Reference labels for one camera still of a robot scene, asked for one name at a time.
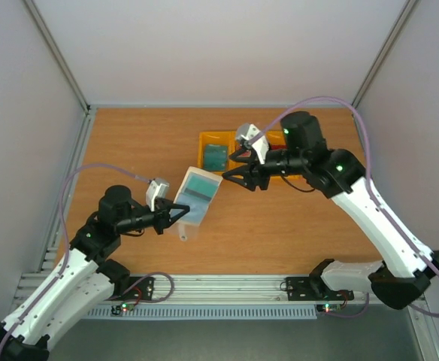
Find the beige card holder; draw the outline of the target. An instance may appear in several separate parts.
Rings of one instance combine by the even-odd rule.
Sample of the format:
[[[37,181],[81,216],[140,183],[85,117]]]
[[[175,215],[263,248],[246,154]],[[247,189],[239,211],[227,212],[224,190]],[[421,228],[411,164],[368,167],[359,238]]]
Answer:
[[[177,233],[181,241],[188,241],[198,234],[199,226],[204,220],[207,211],[209,210],[209,207],[214,199],[213,198],[210,202],[205,202],[202,199],[198,199],[194,196],[189,196],[182,192],[183,186],[186,183],[186,178],[188,177],[189,173],[197,173],[202,176],[212,178],[216,181],[219,181],[220,184],[223,180],[223,178],[219,175],[216,175],[209,171],[205,171],[204,169],[192,166],[188,167],[174,199],[175,203],[190,206],[190,212],[173,225],[173,232]]]

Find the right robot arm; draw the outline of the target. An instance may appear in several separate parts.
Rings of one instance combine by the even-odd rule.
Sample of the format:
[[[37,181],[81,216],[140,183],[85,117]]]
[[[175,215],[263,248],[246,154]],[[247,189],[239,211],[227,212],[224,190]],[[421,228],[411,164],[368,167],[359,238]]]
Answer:
[[[439,250],[431,250],[381,202],[363,164],[348,150],[330,149],[318,119],[296,111],[280,120],[286,146],[273,149],[251,123],[235,134],[239,149],[230,155],[239,167],[223,178],[254,191],[266,190],[272,177],[300,175],[314,190],[341,208],[365,233],[382,260],[344,263],[324,259],[310,274],[320,299],[335,291],[373,293],[384,305],[401,310],[416,301],[439,271]]]

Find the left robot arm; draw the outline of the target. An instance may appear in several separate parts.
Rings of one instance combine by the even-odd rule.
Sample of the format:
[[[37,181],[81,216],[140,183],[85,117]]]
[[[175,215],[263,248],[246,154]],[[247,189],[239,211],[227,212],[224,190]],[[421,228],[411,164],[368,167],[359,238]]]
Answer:
[[[134,300],[119,307],[132,310],[150,301],[142,280],[110,258],[121,238],[140,236],[147,228],[161,235],[190,208],[163,198],[151,184],[148,205],[132,198],[123,185],[109,187],[93,212],[68,243],[57,266],[41,285],[3,321],[0,321],[0,360],[46,360],[54,344],[99,302]]]

